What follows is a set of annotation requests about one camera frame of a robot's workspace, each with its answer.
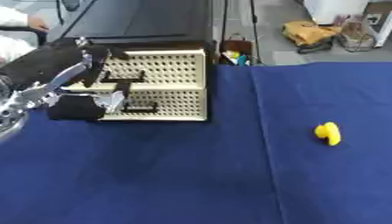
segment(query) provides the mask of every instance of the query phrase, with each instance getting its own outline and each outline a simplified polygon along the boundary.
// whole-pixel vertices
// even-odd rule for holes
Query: person
[[[30,17],[23,12],[3,6],[0,6],[0,26],[30,27],[42,32],[49,30],[42,18]],[[35,49],[36,47],[22,39],[0,35],[0,65],[9,63]]]

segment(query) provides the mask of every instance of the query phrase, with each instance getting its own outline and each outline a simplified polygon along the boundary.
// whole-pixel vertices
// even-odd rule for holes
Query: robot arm
[[[90,84],[85,82],[85,85],[91,85],[95,81],[110,50],[102,46],[86,47],[88,43],[85,39],[78,43],[61,44],[60,47],[44,46],[44,49],[38,49],[0,69],[0,143],[13,137],[25,126],[30,109],[58,103],[60,97],[66,95],[60,89],[62,86],[76,81],[92,81]],[[37,57],[42,61],[32,64]],[[92,94],[84,96],[92,100],[93,107],[101,114],[98,117],[108,111],[116,111],[124,100],[122,92],[114,92],[109,98]]]

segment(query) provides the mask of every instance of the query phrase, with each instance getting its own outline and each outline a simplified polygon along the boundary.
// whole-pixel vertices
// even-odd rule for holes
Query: white cabinet
[[[304,6],[320,25],[332,24],[338,15],[362,14],[369,0],[304,0]]]

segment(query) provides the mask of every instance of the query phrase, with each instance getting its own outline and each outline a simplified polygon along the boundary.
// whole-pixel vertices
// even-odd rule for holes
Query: metal pole
[[[256,7],[255,7],[255,0],[249,0],[250,1],[250,13],[252,17],[252,23],[253,23],[253,33],[255,34],[255,49],[257,52],[257,64],[262,64],[262,57],[260,54],[260,45],[259,45],[259,35],[257,33],[257,23],[258,23],[258,18],[256,15]]]

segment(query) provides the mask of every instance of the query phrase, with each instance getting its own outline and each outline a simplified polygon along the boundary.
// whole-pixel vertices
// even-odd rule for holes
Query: tripod stand
[[[223,24],[222,24],[222,35],[220,37],[220,54],[224,51],[224,42],[226,39],[226,30],[228,28],[228,0],[224,0],[224,11],[223,11]],[[256,15],[256,7],[255,7],[255,0],[249,0],[250,3],[250,14],[252,17],[252,26],[253,26],[253,34],[255,36],[255,49],[256,49],[256,64],[262,64],[262,58],[260,54],[260,44],[259,44],[259,36],[257,32],[257,23],[258,18]]]

